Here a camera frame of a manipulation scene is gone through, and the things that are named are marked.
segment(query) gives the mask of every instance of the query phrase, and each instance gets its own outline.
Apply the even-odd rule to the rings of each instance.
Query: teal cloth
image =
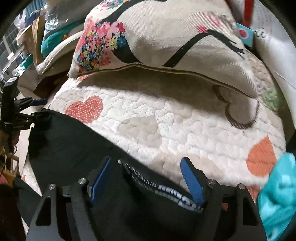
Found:
[[[277,240],[296,211],[296,163],[293,154],[283,154],[274,166],[258,196],[258,208],[268,241]]]
[[[59,45],[59,43],[63,41],[64,35],[68,34],[73,28],[82,23],[84,23],[84,19],[61,28],[60,30],[50,35],[47,39],[43,40],[41,44],[41,53],[43,58],[46,58],[49,53],[53,51],[54,48]]]

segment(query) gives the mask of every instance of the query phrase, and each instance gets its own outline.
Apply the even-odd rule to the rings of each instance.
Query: bed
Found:
[[[285,152],[285,137],[276,115],[280,90],[265,65],[250,52],[248,58],[258,99],[196,76],[130,67],[69,78],[48,108],[80,120],[186,189],[184,156],[221,184],[244,183],[255,200]],[[29,158],[22,175],[41,194]]]

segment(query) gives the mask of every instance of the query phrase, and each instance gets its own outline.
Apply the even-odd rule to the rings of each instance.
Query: colorful flower pattern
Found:
[[[122,22],[95,24],[90,18],[76,46],[78,72],[83,74],[110,64],[111,52],[127,44],[125,35]]]
[[[112,9],[112,8],[116,8],[121,6],[122,4],[124,4],[125,2],[129,2],[131,0],[104,0],[100,3],[100,7],[102,7],[102,9],[100,11],[102,11],[104,8],[105,9]]]

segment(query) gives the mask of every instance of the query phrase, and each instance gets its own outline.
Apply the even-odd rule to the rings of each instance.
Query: red polka dot heart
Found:
[[[70,105],[65,114],[71,116],[84,124],[96,120],[103,109],[103,102],[99,96],[91,96],[84,103],[77,101]]]

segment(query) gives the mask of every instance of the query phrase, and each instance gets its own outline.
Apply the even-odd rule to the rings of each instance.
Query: red circle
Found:
[[[248,36],[248,33],[243,30],[243,29],[240,29],[239,30],[239,35],[242,37],[242,38],[246,38]]]

